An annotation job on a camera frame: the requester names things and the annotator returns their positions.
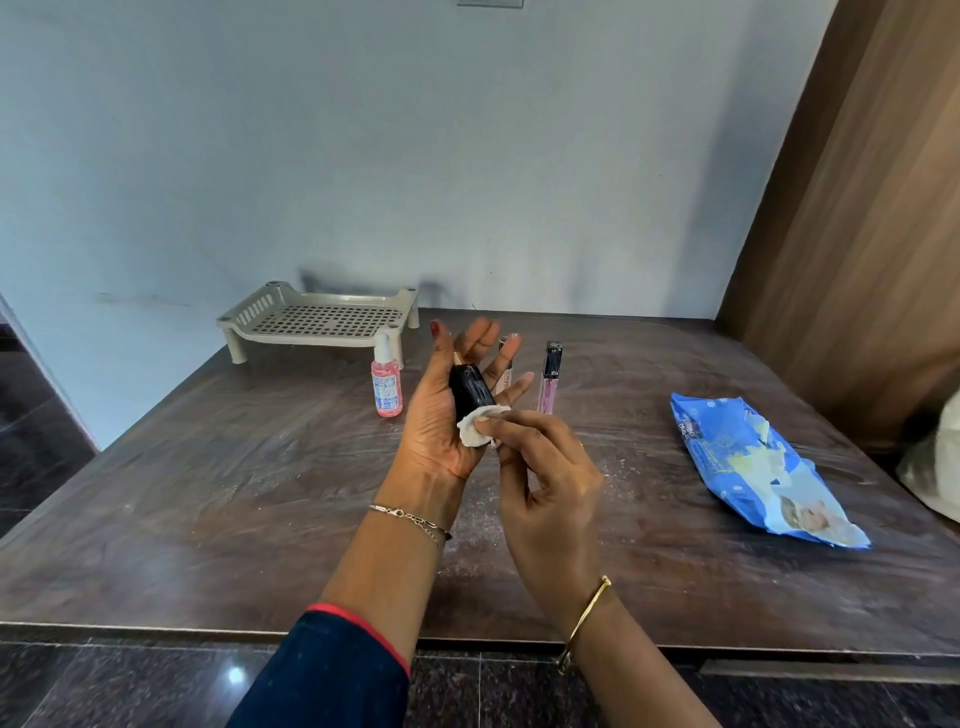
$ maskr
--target blue wipes packet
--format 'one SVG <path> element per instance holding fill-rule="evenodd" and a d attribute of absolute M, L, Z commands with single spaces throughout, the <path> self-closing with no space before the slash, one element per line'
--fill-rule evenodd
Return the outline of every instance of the blue wipes packet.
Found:
<path fill-rule="evenodd" d="M 748 522 L 783 536 L 870 548 L 813 463 L 740 397 L 675 394 L 670 406 L 709 490 Z"/>

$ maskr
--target hand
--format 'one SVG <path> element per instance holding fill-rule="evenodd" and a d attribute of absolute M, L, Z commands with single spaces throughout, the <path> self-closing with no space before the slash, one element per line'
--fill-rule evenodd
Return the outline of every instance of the hand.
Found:
<path fill-rule="evenodd" d="M 430 322 L 430 330 L 433 333 L 433 356 L 417 391 L 410 398 L 394 467 L 431 473 L 450 485 L 458 482 L 462 485 L 480 462 L 486 448 L 467 448 L 460 442 L 453 392 L 449 386 L 453 352 L 456 349 L 466 363 L 479 363 L 496 344 L 500 324 L 481 316 L 457 336 L 456 341 L 439 321 Z M 492 389 L 500 379 L 519 350 L 521 341 L 519 335 L 512 334 L 496 358 L 483 370 L 488 387 Z M 523 375 L 495 397 L 497 404 L 512 404 L 526 392 L 533 380 L 533 372 Z"/>
<path fill-rule="evenodd" d="M 603 477 L 568 426 L 513 410 L 477 418 L 500 440 L 500 518 L 527 591 L 566 640 L 600 584 L 596 508 Z M 531 491 L 527 470 L 540 489 Z"/>

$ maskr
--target grid pattern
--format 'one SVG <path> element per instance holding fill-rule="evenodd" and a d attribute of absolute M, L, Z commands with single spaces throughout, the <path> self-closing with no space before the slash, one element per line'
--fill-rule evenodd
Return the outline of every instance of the grid pattern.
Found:
<path fill-rule="evenodd" d="M 366 339 L 402 315 L 395 308 L 379 306 L 288 305 L 253 327 L 253 333 Z"/>

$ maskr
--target wooden table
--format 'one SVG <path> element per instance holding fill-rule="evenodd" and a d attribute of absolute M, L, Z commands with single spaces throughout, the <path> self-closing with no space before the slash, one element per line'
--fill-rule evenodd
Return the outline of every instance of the wooden table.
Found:
<path fill-rule="evenodd" d="M 423 320 L 456 329 L 475 313 Z M 556 412 L 606 477 L 605 569 L 658 644 L 960 655 L 960 540 L 739 344 L 704 322 L 501 318 L 526 337 L 518 373 L 539 369 L 546 339 L 564 342 Z M 429 327 L 404 338 L 409 396 Z M 0 622 L 244 637 L 290 627 L 366 513 L 403 420 L 376 415 L 367 350 L 250 350 L 241 366 L 214 355 L 0 542 Z M 817 464 L 874 549 L 742 521 L 694 469 L 671 392 L 743 396 Z M 517 579 L 497 488 L 486 457 L 424 637 L 558 639 Z"/>

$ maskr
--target dark blue sleeve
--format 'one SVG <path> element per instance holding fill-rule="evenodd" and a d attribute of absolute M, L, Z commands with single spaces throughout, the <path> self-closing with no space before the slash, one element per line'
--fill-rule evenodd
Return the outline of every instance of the dark blue sleeve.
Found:
<path fill-rule="evenodd" d="M 364 621 L 336 608 L 309 611 L 227 726 L 400 726 L 409 685 L 402 658 Z"/>

